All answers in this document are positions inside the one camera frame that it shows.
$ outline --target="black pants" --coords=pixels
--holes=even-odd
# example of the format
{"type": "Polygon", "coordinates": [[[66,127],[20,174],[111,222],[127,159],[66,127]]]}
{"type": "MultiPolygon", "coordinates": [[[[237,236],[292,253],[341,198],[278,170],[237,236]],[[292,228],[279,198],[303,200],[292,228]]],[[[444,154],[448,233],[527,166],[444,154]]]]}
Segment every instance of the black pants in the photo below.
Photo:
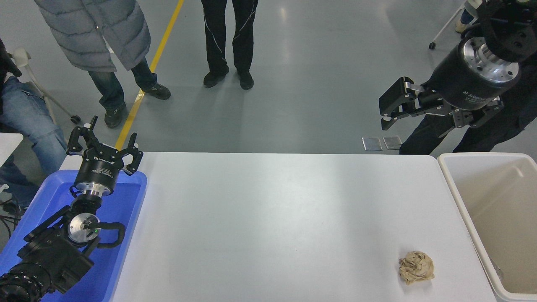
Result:
{"type": "MultiPolygon", "coordinates": [[[[521,69],[520,81],[502,95],[503,110],[478,128],[469,128],[453,152],[489,152],[495,145],[517,136],[537,117],[537,66],[521,69]]],[[[403,143],[399,154],[430,154],[444,140],[426,116],[403,143]]]]}
{"type": "MultiPolygon", "coordinates": [[[[253,20],[256,16],[257,0],[232,0],[235,11],[235,36],[233,37],[233,63],[237,71],[249,71],[253,57],[253,20]]],[[[207,40],[207,62],[209,71],[222,74],[226,61],[227,0],[201,0],[205,15],[205,37],[207,40]]]]}

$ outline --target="black shoe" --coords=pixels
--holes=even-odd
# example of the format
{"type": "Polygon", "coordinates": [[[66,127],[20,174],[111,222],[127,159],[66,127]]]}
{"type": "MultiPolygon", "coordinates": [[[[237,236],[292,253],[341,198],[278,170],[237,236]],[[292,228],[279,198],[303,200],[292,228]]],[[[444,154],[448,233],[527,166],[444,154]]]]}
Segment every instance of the black shoe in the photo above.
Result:
{"type": "Polygon", "coordinates": [[[226,66],[226,70],[223,74],[215,74],[212,72],[209,72],[204,78],[203,78],[203,85],[207,88],[211,88],[212,86],[218,84],[219,81],[223,80],[226,77],[226,74],[229,72],[229,67],[226,66]]]}
{"type": "Polygon", "coordinates": [[[104,116],[104,123],[109,128],[117,127],[123,121],[123,112],[125,111],[125,104],[117,107],[116,109],[106,110],[104,116]]]}
{"type": "Polygon", "coordinates": [[[12,216],[15,216],[15,215],[22,216],[24,215],[24,212],[26,212],[25,208],[22,208],[12,202],[5,203],[4,206],[2,207],[2,210],[12,216]]]}
{"type": "Polygon", "coordinates": [[[142,91],[158,99],[169,99],[171,96],[170,89],[160,85],[159,83],[156,83],[149,89],[142,89],[142,91]]]}
{"type": "Polygon", "coordinates": [[[253,78],[249,71],[239,72],[238,78],[240,79],[242,89],[250,90],[253,87],[253,78]]]}

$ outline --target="black cylindrical motor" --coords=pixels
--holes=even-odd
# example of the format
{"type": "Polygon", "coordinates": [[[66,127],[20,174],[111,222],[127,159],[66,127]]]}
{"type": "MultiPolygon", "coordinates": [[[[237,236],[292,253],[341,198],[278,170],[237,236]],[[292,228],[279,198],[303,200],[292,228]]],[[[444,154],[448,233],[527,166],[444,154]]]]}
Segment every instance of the black cylindrical motor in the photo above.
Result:
{"type": "Polygon", "coordinates": [[[478,110],[513,87],[520,78],[518,63],[495,56],[485,39],[463,39],[423,84],[452,106],[478,110]]]}
{"type": "Polygon", "coordinates": [[[100,191],[98,196],[107,196],[114,192],[119,170],[113,162],[100,159],[83,161],[76,175],[75,187],[81,191],[100,191]]]}

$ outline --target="caster wheel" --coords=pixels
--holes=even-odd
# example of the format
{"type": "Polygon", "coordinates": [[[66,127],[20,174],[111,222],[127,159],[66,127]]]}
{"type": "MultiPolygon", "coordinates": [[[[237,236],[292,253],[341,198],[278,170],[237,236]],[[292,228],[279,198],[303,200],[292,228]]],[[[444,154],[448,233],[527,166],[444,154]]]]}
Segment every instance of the caster wheel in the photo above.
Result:
{"type": "Polygon", "coordinates": [[[73,124],[78,124],[80,123],[81,119],[79,116],[72,116],[71,121],[73,122],[73,124]]]}

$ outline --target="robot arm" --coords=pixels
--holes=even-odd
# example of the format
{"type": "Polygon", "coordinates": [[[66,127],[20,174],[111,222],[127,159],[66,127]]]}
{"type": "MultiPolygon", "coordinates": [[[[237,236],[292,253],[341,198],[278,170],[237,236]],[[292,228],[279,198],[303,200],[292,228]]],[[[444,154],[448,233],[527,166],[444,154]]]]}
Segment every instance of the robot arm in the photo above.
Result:
{"type": "Polygon", "coordinates": [[[22,260],[0,277],[0,302],[35,302],[55,290],[67,292],[91,269],[89,259],[95,248],[114,248],[125,236],[125,226],[119,222],[101,222],[96,216],[102,197],[113,193],[119,170],[128,175],[138,169],[143,153],[135,145],[136,133],[124,150],[99,143],[93,134],[97,117],[91,124],[75,127],[71,133],[67,154],[82,155],[83,161],[73,184],[79,194],[24,237],[27,244],[17,256],[22,260]],[[87,149],[78,143],[82,136],[87,149]],[[126,167],[122,158],[131,154],[133,162],[126,167]],[[117,229],[112,243],[100,243],[101,229],[117,229]]]}
{"type": "Polygon", "coordinates": [[[452,116],[438,127],[443,136],[456,127],[479,127],[499,112],[504,107],[499,96],[520,78],[518,63],[537,51],[536,1],[519,2],[484,1],[477,9],[480,35],[463,37],[422,85],[399,78],[379,98],[382,129],[407,116],[452,116]]]}

